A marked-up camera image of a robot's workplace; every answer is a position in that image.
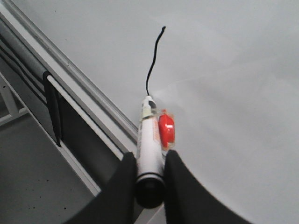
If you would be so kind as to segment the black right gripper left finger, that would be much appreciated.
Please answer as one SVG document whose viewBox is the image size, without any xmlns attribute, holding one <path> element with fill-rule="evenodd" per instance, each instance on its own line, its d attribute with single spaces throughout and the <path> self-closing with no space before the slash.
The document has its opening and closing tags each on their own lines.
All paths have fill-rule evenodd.
<svg viewBox="0 0 299 224">
<path fill-rule="evenodd" d="M 123 156 L 116 172 L 101 192 L 67 224 L 132 224 L 136 159 L 132 152 Z"/>
</svg>

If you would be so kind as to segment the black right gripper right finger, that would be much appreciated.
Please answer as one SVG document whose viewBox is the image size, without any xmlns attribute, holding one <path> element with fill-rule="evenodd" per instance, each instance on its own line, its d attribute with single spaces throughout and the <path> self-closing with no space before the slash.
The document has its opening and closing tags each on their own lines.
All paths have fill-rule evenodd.
<svg viewBox="0 0 299 224">
<path fill-rule="evenodd" d="M 168 224 L 249 223 L 210 194 L 174 150 L 166 155 L 164 181 L 164 208 Z"/>
</svg>

